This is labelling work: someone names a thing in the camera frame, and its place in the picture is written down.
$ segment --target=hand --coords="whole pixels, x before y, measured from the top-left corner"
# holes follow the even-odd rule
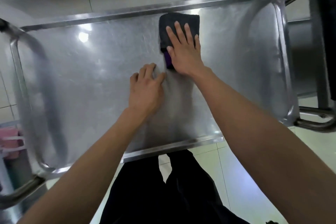
[[[194,46],[194,40],[191,35],[189,25],[187,23],[184,25],[187,39],[183,34],[179,22],[176,21],[174,25],[178,38],[176,37],[172,29],[167,26],[167,33],[171,40],[171,43],[173,44],[173,47],[167,47],[167,51],[171,57],[171,61],[175,70],[180,74],[192,76],[200,69],[205,67],[201,59],[200,39],[198,35],[195,35]]]
[[[161,84],[166,73],[161,73],[154,79],[152,74],[155,66],[154,63],[146,64],[130,78],[128,107],[144,120],[157,111],[164,98]]]

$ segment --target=finger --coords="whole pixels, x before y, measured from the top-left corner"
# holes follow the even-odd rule
[[[166,78],[166,73],[161,73],[158,75],[158,77],[155,79],[155,81],[157,81],[159,84],[161,84],[164,79]]]
[[[131,76],[131,78],[129,78],[131,89],[133,89],[133,88],[134,88],[134,85],[137,83],[137,81],[138,81],[138,75],[139,75],[138,73],[134,73],[134,74]]]
[[[180,43],[181,44],[186,44],[187,40],[186,40],[186,37],[183,34],[180,23],[178,21],[175,21],[174,25],[175,25],[176,33],[177,33],[178,39],[180,40]]]
[[[198,35],[195,35],[195,49],[201,52],[200,37]]]
[[[167,51],[168,51],[168,53],[169,53],[169,55],[170,55],[171,58],[174,58],[174,57],[175,57],[175,51],[174,51],[174,48],[173,48],[173,47],[168,46],[168,47],[167,47]]]
[[[147,64],[145,64],[139,71],[139,75],[138,75],[138,79],[141,80],[145,77],[145,73],[146,73],[146,68],[147,68]]]
[[[194,46],[193,36],[191,35],[191,31],[190,31],[190,27],[189,27],[188,23],[186,23],[184,25],[184,30],[185,30],[185,34],[187,35],[187,42],[188,42],[188,44]]]
[[[145,78],[152,78],[153,79],[153,71],[154,71],[155,67],[156,67],[156,64],[154,64],[154,63],[147,65]]]
[[[177,36],[174,34],[173,30],[169,26],[167,26],[166,31],[167,31],[167,34],[173,46],[177,47],[180,44],[180,41],[178,40]]]

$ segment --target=forearm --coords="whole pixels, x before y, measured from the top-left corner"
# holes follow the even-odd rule
[[[289,129],[210,69],[192,77],[232,152],[287,221],[331,221],[336,175]]]
[[[89,223],[142,117],[125,109],[117,122],[25,214],[20,224]]]

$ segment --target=tile floor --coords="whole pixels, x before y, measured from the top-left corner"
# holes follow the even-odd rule
[[[50,7],[31,7],[31,12],[39,11],[39,16],[69,15],[78,13],[101,12],[110,9],[128,8],[139,5],[151,5],[181,0],[44,0]],[[288,20],[309,17],[308,0],[298,0],[287,7]],[[4,39],[0,35],[0,123],[19,119],[16,101],[11,85],[11,74],[6,62]],[[316,98],[300,100],[301,105],[315,106]],[[291,128],[330,168],[336,171],[335,133],[322,134],[301,128]],[[250,223],[265,223],[273,220],[286,223],[282,215],[260,191],[251,177],[233,155],[226,142],[201,146],[191,149],[200,165],[216,183],[223,204],[235,214]],[[171,166],[167,155],[159,158],[160,170],[164,180],[168,177]],[[57,180],[48,181],[50,188]],[[97,210],[91,223],[99,223],[107,196]]]

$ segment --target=black pants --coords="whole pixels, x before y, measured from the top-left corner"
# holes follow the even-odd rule
[[[125,163],[100,223],[239,223],[223,206],[211,177],[188,150],[168,153],[172,172],[163,181],[158,157]]]

